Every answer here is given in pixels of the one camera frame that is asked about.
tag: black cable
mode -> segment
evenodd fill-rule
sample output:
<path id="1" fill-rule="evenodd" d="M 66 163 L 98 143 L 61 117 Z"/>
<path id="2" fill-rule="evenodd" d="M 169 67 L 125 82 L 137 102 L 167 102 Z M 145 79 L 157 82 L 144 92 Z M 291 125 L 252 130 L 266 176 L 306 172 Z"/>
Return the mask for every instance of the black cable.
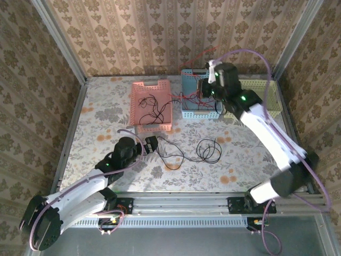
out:
<path id="1" fill-rule="evenodd" d="M 218 102 L 219 102 L 219 100 L 217 100 L 216 98 L 215 98 L 215 96 L 214 96 L 214 94 L 212 95 L 212 97 L 213 97 L 213 99 L 215 99 L 215 111 L 219 114 L 219 112 L 217 111 L 217 104 L 218 104 Z M 228 113 L 228 110 L 226 109 L 226 107 L 225 107 L 225 113 L 221 113 L 220 115 L 222 115 L 222 116 L 224 116 L 224 115 L 226 115 Z"/>
<path id="2" fill-rule="evenodd" d="M 141 106 L 141 108 L 146 108 L 147 106 L 152 106 L 152 112 L 151 113 L 148 113 L 148 114 L 145 114 L 144 116 L 142 116 L 140 118 L 140 121 L 139 121 L 139 124 L 141 125 L 141 120 L 146 117 L 146 116 L 150 116 L 152 118 L 155 118 L 154 121 L 146 124 L 146 125 L 149 125 L 149 124 L 163 124 L 164 123 L 164 119 L 165 117 L 163 116 L 163 112 L 165 111 L 166 109 L 166 106 L 168 104 L 170 104 L 171 102 L 178 102 L 180 103 L 180 101 L 178 100 L 170 100 L 169 102 L 165 103 L 162 107 L 161 107 L 161 110 L 159 110 L 159 102 L 157 101 L 157 99 L 155 98 L 154 95 L 151 95 L 149 97 L 146 97 L 146 98 L 143 98 L 143 99 L 140 99 L 139 100 L 139 106 Z"/>
<path id="3" fill-rule="evenodd" d="M 185 154 L 184 154 L 184 152 L 183 152 L 176 144 L 174 144 L 174 143 L 172 143 L 172 142 L 166 140 L 164 137 L 157 136 L 157 139 L 163 139 L 163 140 L 166 141 L 168 144 L 171 144 L 171 145 L 175 146 L 175 147 L 181 152 L 181 155 L 179 155 L 179 154 L 172 154 L 172 155 L 165 156 L 165 155 L 161 155 L 161 154 L 160 154 L 159 147 L 156 148 L 156 152 L 157 152 L 157 154 L 159 155 L 159 157 L 161 158 L 161 160 L 164 162 L 165 166 L 166 166 L 167 168 L 169 168 L 170 170 L 173 170 L 173 171 L 178 170 L 178 169 L 181 167 L 181 165 L 182 165 L 182 163 L 184 162 L 185 159 L 187 159 L 187 160 L 190 161 L 190 162 L 196 162 L 196 163 L 205 162 L 205 163 L 208 163 L 208 164 L 215 164 L 215 163 L 218 163 L 218 161 L 220 160 L 220 158 L 221 158 L 221 156 L 222 156 L 222 147 L 221 147 L 220 144 L 219 144 L 218 142 L 216 142 L 215 140 L 211 140 L 211 139 L 202 139 L 202 140 L 200 140 L 199 143 L 198 143 L 198 145 L 197 145 L 197 148 L 196 148 L 196 153 L 197 153 L 197 155 L 198 155 L 198 157 L 199 157 L 200 159 L 192 159 L 192 158 L 186 157 Z M 204 150 L 203 152 L 201 152 L 201 149 L 202 149 L 201 144 L 202 144 L 204 141 L 213 142 L 213 146 L 208 145 L 207 148 L 205 148 L 205 150 Z M 218 157 L 217 159 L 210 160 L 210 158 L 213 156 L 213 154 L 214 154 L 215 151 L 218 151 L 219 157 Z M 182 157 L 182 160 L 181 160 L 180 165 L 179 165 L 177 168 L 175 168 L 175 169 L 170 168 L 170 167 L 166 164 L 166 162 L 165 162 L 165 160 L 164 160 L 164 158 L 169 158 L 169 157 L 174 157 L 174 156 Z"/>

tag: wire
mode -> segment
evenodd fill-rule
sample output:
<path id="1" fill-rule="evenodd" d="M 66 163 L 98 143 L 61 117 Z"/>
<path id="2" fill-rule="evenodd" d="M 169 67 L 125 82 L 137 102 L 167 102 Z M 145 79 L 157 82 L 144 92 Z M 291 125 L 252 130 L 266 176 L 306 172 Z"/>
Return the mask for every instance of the wire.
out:
<path id="1" fill-rule="evenodd" d="M 215 102 L 215 104 L 217 103 L 217 101 L 212 98 L 211 100 L 209 100 L 210 98 L 208 98 L 207 101 L 202 101 L 201 97 L 200 97 L 200 92 L 199 91 L 195 91 L 192 92 L 189 95 L 184 95 L 183 92 L 180 92 L 179 95 L 173 95 L 173 94 L 169 94 L 172 98 L 178 98 L 178 99 L 182 99 L 183 104 L 185 106 L 185 109 L 188 110 L 188 106 L 187 106 L 187 101 L 193 104 L 196 104 L 198 106 L 198 110 L 200 108 L 200 106 L 202 105 L 203 107 L 206 107 L 207 110 L 209 109 L 214 109 L 215 107 L 212 106 L 212 102 Z"/>
<path id="2" fill-rule="evenodd" d="M 281 132 L 276 128 L 276 126 L 273 124 L 272 119 L 269 116 L 269 113 L 267 112 L 267 108 L 266 108 L 266 103 L 267 103 L 267 94 L 269 91 L 269 87 L 270 87 L 270 80 L 271 80 L 271 69 L 270 69 L 270 65 L 268 63 L 268 61 L 264 58 L 264 56 L 254 50 L 251 49 L 238 49 L 235 51 L 231 51 L 228 52 L 226 54 L 224 54 L 223 56 L 221 56 L 220 58 L 216 59 L 213 64 L 217 63 L 218 61 L 222 60 L 223 58 L 227 57 L 230 54 L 235 54 L 235 53 L 239 53 L 239 52 L 250 52 L 253 53 L 257 56 L 259 56 L 263 62 L 265 63 L 266 66 L 266 70 L 267 70 L 267 81 L 266 81 L 266 87 L 265 87 L 265 92 L 264 92 L 264 100 L 263 100 L 263 114 L 265 116 L 265 119 L 267 121 L 267 123 L 269 124 L 270 128 L 276 133 L 276 135 L 288 146 L 288 148 L 297 156 L 297 158 L 303 163 L 304 167 L 306 167 L 306 169 L 310 172 L 311 176 L 316 180 L 316 182 L 319 184 L 319 186 L 321 187 L 325 197 L 326 197 L 326 201 L 327 201 L 327 211 L 330 210 L 331 208 L 331 200 L 329 197 L 329 194 L 327 192 L 327 189 L 325 188 L 325 186 L 323 185 L 322 181 L 319 179 L 319 177 L 316 175 L 316 173 L 312 170 L 312 168 L 308 165 L 308 163 L 305 161 L 305 159 L 297 152 L 297 150 L 291 145 L 291 143 L 281 134 Z M 307 200 L 303 199 L 302 197 L 296 195 L 294 193 L 294 196 L 296 196 L 297 198 L 301 199 L 303 202 L 305 202 L 306 204 L 308 204 L 309 206 L 319 210 L 319 211 L 324 211 L 322 209 L 320 209 L 319 207 L 313 205 L 312 203 L 308 202 Z M 263 244 L 264 247 L 266 248 L 267 252 L 270 255 L 279 255 L 282 251 L 282 246 L 280 246 L 280 252 L 278 254 L 273 254 L 269 248 L 267 247 L 266 241 L 265 241 L 265 237 L 264 237 L 264 233 L 269 233 L 272 236 L 274 236 L 276 238 L 276 240 L 280 243 L 279 238 L 269 232 L 269 231 L 264 231 L 264 220 L 265 220 L 265 215 L 267 213 L 267 210 L 269 208 L 269 206 L 271 205 L 272 200 L 269 200 L 268 204 L 266 205 L 266 208 L 264 210 L 264 214 L 263 214 L 263 218 L 262 218 L 262 240 L 263 240 Z"/>
<path id="3" fill-rule="evenodd" d="M 124 220 L 124 216 L 125 216 L 124 212 L 121 211 L 121 210 L 112 210 L 112 211 L 106 211 L 106 212 L 99 212 L 99 213 L 98 213 L 98 215 L 105 215 L 105 214 L 114 213 L 114 212 L 119 212 L 121 215 L 120 215 L 120 218 L 119 218 L 119 222 L 117 223 L 117 225 L 116 225 L 114 228 L 112 228 L 112 229 L 110 230 L 110 233 L 113 233 L 114 231 L 116 231 L 116 229 L 118 229 L 118 227 L 122 224 L 122 222 L 123 222 L 123 220 Z M 103 222 L 103 223 L 100 225 L 100 227 L 99 227 L 99 231 L 104 231 L 104 230 L 103 230 L 103 226 L 106 225 L 106 224 L 108 224 L 108 223 L 110 223 L 110 222 L 112 222 L 112 220 L 108 220 L 108 221 L 106 221 L 106 222 Z"/>
<path id="4" fill-rule="evenodd" d="M 165 166 L 167 168 L 169 168 L 170 170 L 173 170 L 173 171 L 178 170 L 181 167 L 181 165 L 182 165 L 182 163 L 184 162 L 185 159 L 187 159 L 190 162 L 196 162 L 196 163 L 205 162 L 205 163 L 208 163 L 208 164 L 215 164 L 215 163 L 218 163 L 218 161 L 220 160 L 220 158 L 222 156 L 222 147 L 215 140 L 211 140 L 211 139 L 202 139 L 202 140 L 200 140 L 198 145 L 197 145 L 197 148 L 196 148 L 196 153 L 197 153 L 199 159 L 193 159 L 193 158 L 186 157 L 184 152 L 176 144 L 166 140 L 164 137 L 157 136 L 157 139 L 163 139 L 168 144 L 171 144 L 171 145 L 175 146 L 181 152 L 181 155 L 179 155 L 179 154 L 172 154 L 172 155 L 165 156 L 165 155 L 161 155 L 161 153 L 159 151 L 159 146 L 156 148 L 156 152 L 159 155 L 159 157 L 161 158 L 161 160 L 164 162 Z M 213 142 L 213 146 L 208 145 L 205 148 L 205 150 L 202 151 L 201 144 L 204 141 Z M 216 150 L 218 151 L 218 158 L 216 158 L 214 160 L 210 160 Z M 180 165 L 177 168 L 174 169 L 174 168 L 171 168 L 171 167 L 169 167 L 167 165 L 167 163 L 166 163 L 164 158 L 170 158 L 170 157 L 175 157 L 175 156 L 182 157 L 182 160 L 180 162 Z"/>
<path id="5" fill-rule="evenodd" d="M 323 191 L 323 193 L 324 193 L 324 195 L 326 197 L 326 201 L 327 201 L 327 210 L 320 209 L 317 206 L 314 206 L 314 208 L 318 209 L 321 212 L 329 211 L 331 209 L 331 200 L 330 200 L 329 194 L 327 192 L 327 189 L 323 185 L 322 181 L 319 179 L 319 177 L 316 175 L 316 173 L 312 170 L 312 168 L 308 165 L 306 160 L 297 152 L 297 150 L 291 145 L 291 143 L 276 128 L 276 126 L 272 122 L 272 119 L 269 116 L 269 113 L 267 112 L 267 109 L 266 109 L 267 94 L 268 94 L 268 91 L 269 91 L 270 80 L 271 80 L 271 69 L 270 69 L 270 65 L 269 65 L 268 61 L 264 58 L 263 55 L 261 55 L 260 53 L 254 51 L 254 50 L 251 50 L 251 49 L 238 49 L 238 50 L 231 51 L 231 52 L 228 52 L 228 53 L 224 54 L 220 58 L 216 59 L 214 61 L 214 63 L 217 63 L 218 61 L 222 60 L 223 58 L 227 57 L 230 54 L 235 54 L 235 53 L 239 53 L 239 52 L 250 52 L 250 53 L 253 53 L 253 54 L 259 56 L 263 60 L 263 62 L 265 63 L 266 70 L 267 70 L 267 81 L 266 81 L 266 88 L 265 88 L 264 100 L 263 100 L 263 114 L 265 116 L 265 119 L 268 122 L 270 128 L 276 133 L 276 135 L 288 146 L 288 148 L 303 163 L 304 167 L 310 172 L 311 176 L 316 180 L 316 182 L 319 184 L 321 190 Z"/>
<path id="6" fill-rule="evenodd" d="M 152 111 L 151 113 L 145 114 L 144 116 L 142 116 L 139 120 L 139 124 L 141 125 L 141 120 L 144 119 L 147 116 L 150 116 L 152 118 L 155 118 L 154 121 L 147 123 L 145 125 L 149 125 L 149 124 L 163 124 L 164 123 L 164 116 L 163 116 L 163 112 L 165 111 L 166 107 L 168 104 L 170 104 L 171 102 L 178 102 L 181 103 L 179 100 L 170 100 L 169 102 L 165 103 L 162 107 L 161 110 L 159 110 L 159 102 L 158 100 L 155 98 L 154 95 L 150 94 L 149 97 L 143 98 L 139 100 L 139 106 L 141 108 L 146 108 L 147 106 L 152 106 Z"/>
<path id="7" fill-rule="evenodd" d="M 125 206 L 118 204 L 117 207 L 119 207 L 122 211 L 124 211 L 125 214 L 127 214 L 128 210 Z"/>
<path id="8" fill-rule="evenodd" d="M 216 50 L 218 47 L 219 47 L 219 45 L 217 45 L 216 47 L 213 47 L 213 48 L 204 50 L 204 51 L 202 51 L 199 55 L 197 55 L 194 59 L 189 60 L 189 61 L 187 61 L 187 62 L 181 64 L 181 65 L 179 66 L 179 71 L 181 72 L 181 74 L 187 75 L 187 76 L 198 76 L 198 75 L 187 74 L 187 73 L 182 72 L 182 71 L 181 71 L 181 67 L 186 66 L 187 64 L 190 64 L 190 63 L 193 64 L 193 62 L 196 61 L 197 59 L 199 59 L 201 56 L 203 56 L 204 53 L 210 52 L 210 51 L 213 51 L 213 50 Z"/>
<path id="9" fill-rule="evenodd" d="M 134 136 L 137 138 L 137 140 L 139 141 L 139 143 L 140 143 L 141 145 L 143 145 L 142 140 L 140 139 L 140 137 L 137 136 L 135 133 L 133 133 L 133 132 L 131 132 L 131 131 L 128 131 L 128 130 L 125 130 L 125 129 L 119 129 L 117 132 L 118 132 L 118 133 L 120 133 L 120 132 L 127 132 L 127 133 L 129 133 L 129 134 L 131 134 L 131 135 L 134 135 Z M 89 177 L 89 178 L 87 178 L 87 179 L 84 179 L 84 180 L 82 180 L 81 182 L 74 184 L 72 187 L 68 188 L 65 192 L 63 192 L 59 197 L 57 197 L 56 199 L 54 199 L 54 200 L 52 200 L 50 203 L 48 203 L 48 204 L 42 209 L 42 211 L 39 212 L 39 214 L 38 214 L 36 220 L 33 222 L 32 229 L 31 229 L 31 232 L 30 232 L 30 237 L 29 237 L 29 245 L 30 245 L 30 248 L 31 248 L 33 251 L 38 251 L 38 250 L 35 248 L 35 245 L 34 245 L 34 242 L 33 242 L 33 240 L 34 240 L 34 232 L 35 232 L 35 230 L 36 230 L 36 228 L 37 228 L 37 225 L 38 225 L 40 219 L 42 218 L 43 214 L 44 214 L 44 213 L 45 213 L 53 204 L 55 204 L 56 202 L 60 201 L 63 197 L 65 197 L 65 195 L 67 195 L 67 194 L 70 193 L 71 191 L 75 190 L 75 189 L 78 188 L 79 186 L 83 185 L 84 183 L 89 182 L 90 180 L 93 180 L 93 179 L 98 178 L 98 177 L 103 177 L 103 176 L 108 176 L 108 175 L 112 175 L 112 174 L 124 172 L 124 171 L 126 171 L 126 170 L 129 170 L 129 169 L 131 169 L 131 168 L 137 166 L 137 165 L 140 163 L 140 161 L 142 160 L 143 155 L 145 154 L 144 147 L 141 147 L 141 148 L 142 148 L 141 156 L 137 159 L 137 161 L 136 161 L 134 164 L 128 166 L 127 168 L 123 168 L 123 169 L 121 169 L 121 170 L 112 171 L 112 172 L 107 172 L 107 173 L 101 173 L 101 174 L 97 174 L 97 175 L 91 176 L 91 177 Z"/>
<path id="10" fill-rule="evenodd" d="M 265 249 L 267 250 L 267 252 L 271 255 L 271 256 L 278 256 L 278 255 L 280 255 L 281 253 L 282 253 L 282 242 L 281 242 L 281 240 L 278 238 L 278 236 L 276 236 L 274 233 L 272 233 L 272 232 L 270 232 L 270 231 L 265 231 L 264 229 L 265 229 L 265 216 L 266 216 L 266 214 L 267 214 L 267 211 L 268 211 L 268 209 L 269 209 L 269 207 L 270 207 L 270 205 L 271 205 L 271 203 L 273 202 L 273 200 L 271 199 L 271 200 L 269 200 L 268 201 L 268 203 L 267 203 L 267 205 L 266 205 L 266 207 L 265 207 L 265 210 L 264 210 L 264 213 L 263 213 L 263 217 L 262 217 L 262 230 L 261 230 L 261 234 L 262 234 L 262 240 L 263 240 L 263 244 L 264 244 L 264 247 L 265 247 Z M 276 240 L 277 240 L 277 242 L 278 242 L 278 244 L 279 244 L 279 252 L 278 253 L 273 253 L 273 252 L 271 252 L 270 251 L 270 249 L 268 248 L 268 246 L 267 246 L 267 243 L 266 243 L 266 240 L 265 240 L 265 233 L 268 233 L 268 234 L 270 234 L 270 235 L 272 235 Z"/>

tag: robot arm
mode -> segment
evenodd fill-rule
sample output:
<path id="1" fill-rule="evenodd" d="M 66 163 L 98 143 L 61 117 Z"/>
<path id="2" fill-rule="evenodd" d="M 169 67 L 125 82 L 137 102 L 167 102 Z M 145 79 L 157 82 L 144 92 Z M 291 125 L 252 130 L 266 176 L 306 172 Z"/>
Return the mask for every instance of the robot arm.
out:
<path id="1" fill-rule="evenodd" d="M 270 199 L 289 196 L 305 185 L 310 177 L 308 170 L 296 154 L 299 154 L 311 167 L 317 165 L 318 156 L 315 153 L 307 154 L 270 118 L 269 121 L 278 130 L 278 132 L 274 131 L 264 116 L 262 100 L 254 91 L 241 88 L 237 68 L 233 64 L 218 62 L 214 65 L 213 63 L 210 61 L 207 64 L 209 78 L 201 82 L 202 91 L 210 92 L 210 95 L 203 95 L 203 97 L 213 96 L 221 101 L 226 111 L 233 113 L 252 130 L 273 156 L 281 171 L 246 192 L 246 208 L 252 209 Z M 290 143 L 295 153 L 280 136 Z"/>
<path id="2" fill-rule="evenodd" d="M 117 195 L 108 186 L 122 177 L 123 172 L 104 174 L 130 166 L 142 154 L 142 147 L 147 154 L 154 152 L 158 146 L 156 137 L 148 137 L 146 142 L 146 145 L 136 144 L 132 138 L 122 137 L 114 151 L 99 161 L 86 176 L 55 194 L 33 197 L 20 222 L 20 230 L 31 234 L 38 215 L 48 204 L 56 201 L 42 213 L 33 232 L 34 247 L 43 251 L 77 221 L 96 212 L 116 209 Z"/>

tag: tangled cable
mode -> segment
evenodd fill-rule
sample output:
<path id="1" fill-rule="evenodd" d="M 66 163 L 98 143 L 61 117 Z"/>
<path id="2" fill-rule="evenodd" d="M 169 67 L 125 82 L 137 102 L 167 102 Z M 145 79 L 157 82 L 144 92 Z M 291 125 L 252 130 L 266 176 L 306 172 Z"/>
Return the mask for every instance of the tangled cable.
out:
<path id="1" fill-rule="evenodd" d="M 119 222 L 116 224 L 116 226 L 115 226 L 114 228 L 111 228 L 111 229 L 108 231 L 108 233 L 110 234 L 110 233 L 114 232 L 116 229 L 118 229 L 118 227 L 122 224 L 122 222 L 123 222 L 123 220 L 124 220 L 125 213 L 124 213 L 122 210 L 112 210 L 112 211 L 107 211 L 107 212 L 101 212 L 101 213 L 99 213 L 98 215 L 105 215 L 105 214 L 109 214 L 109 213 L 120 213 Z M 108 225 L 108 224 L 111 224 L 111 223 L 113 223 L 113 221 L 112 221 L 111 219 L 109 219 L 109 220 L 103 222 L 103 223 L 100 225 L 100 227 L 98 228 L 98 230 L 99 230 L 102 234 L 104 234 L 103 232 L 104 232 L 105 230 L 103 229 L 103 226 Z"/>
<path id="2" fill-rule="evenodd" d="M 154 121 L 146 123 L 145 125 L 149 125 L 149 124 L 163 124 L 164 123 L 164 119 L 165 117 L 163 116 L 163 112 L 165 111 L 166 107 L 168 104 L 170 104 L 171 102 L 178 102 L 180 103 L 179 100 L 170 100 L 169 102 L 165 103 L 161 109 L 159 110 L 159 102 L 158 100 L 155 98 L 154 95 L 150 94 L 149 97 L 143 98 L 139 100 L 139 106 L 141 108 L 146 108 L 147 106 L 152 106 L 152 111 L 151 113 L 145 114 L 144 116 L 142 116 L 140 118 L 140 125 L 141 125 L 141 120 L 147 116 L 150 116 L 152 118 L 154 118 Z"/>
<path id="3" fill-rule="evenodd" d="M 182 163 L 184 162 L 185 159 L 187 159 L 190 162 L 196 162 L 196 163 L 205 162 L 205 163 L 208 163 L 208 164 L 215 164 L 215 163 L 218 163 L 218 161 L 220 160 L 220 158 L 222 156 L 222 147 L 215 140 L 211 140 L 211 139 L 202 139 L 202 140 L 200 140 L 198 145 L 197 145 L 197 148 L 196 148 L 196 153 L 197 153 L 199 159 L 193 159 L 193 158 L 186 157 L 184 152 L 176 144 L 166 140 L 164 137 L 157 136 L 157 139 L 163 139 L 168 144 L 171 144 L 171 145 L 175 146 L 181 152 L 181 155 L 179 155 L 179 154 L 172 154 L 172 155 L 165 156 L 165 155 L 162 155 L 160 153 L 159 147 L 157 147 L 157 149 L 156 149 L 156 152 L 160 156 L 161 160 L 164 162 L 165 166 L 167 168 L 169 168 L 170 170 L 173 170 L 173 171 L 178 170 L 181 167 L 181 165 L 182 165 Z M 212 142 L 213 145 L 208 144 L 207 147 L 203 149 L 201 144 L 204 141 Z M 216 158 L 214 160 L 210 160 L 216 151 L 218 153 L 218 158 Z M 165 159 L 164 159 L 164 158 L 170 158 L 170 157 L 174 157 L 174 156 L 182 157 L 181 163 L 180 163 L 180 165 L 177 168 L 169 167 L 167 165 L 167 163 L 165 162 Z"/>
<path id="4" fill-rule="evenodd" d="M 217 103 L 217 101 L 215 99 L 206 99 L 205 101 L 202 100 L 201 96 L 200 96 L 200 92 L 199 91 L 195 91 L 189 95 L 184 95 L 183 92 L 180 92 L 179 95 L 170 95 L 172 98 L 177 98 L 177 99 L 182 99 L 183 105 L 185 107 L 186 110 L 188 110 L 188 106 L 187 106 L 187 102 L 193 103 L 198 105 L 198 109 L 197 110 L 214 110 L 215 109 L 215 105 Z"/>

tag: gray floor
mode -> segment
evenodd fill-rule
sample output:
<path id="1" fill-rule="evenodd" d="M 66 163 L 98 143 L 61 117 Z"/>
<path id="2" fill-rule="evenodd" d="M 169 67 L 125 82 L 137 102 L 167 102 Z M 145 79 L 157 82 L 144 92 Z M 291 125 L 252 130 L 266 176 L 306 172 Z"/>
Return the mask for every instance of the gray floor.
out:
<path id="1" fill-rule="evenodd" d="M 312 218 L 273 217 L 267 230 L 283 243 L 282 255 L 322 256 Z M 276 252 L 275 240 L 267 237 Z M 240 228 L 121 228 L 102 236 L 96 228 L 70 228 L 42 256 L 207 256 L 268 255 L 260 235 Z"/>

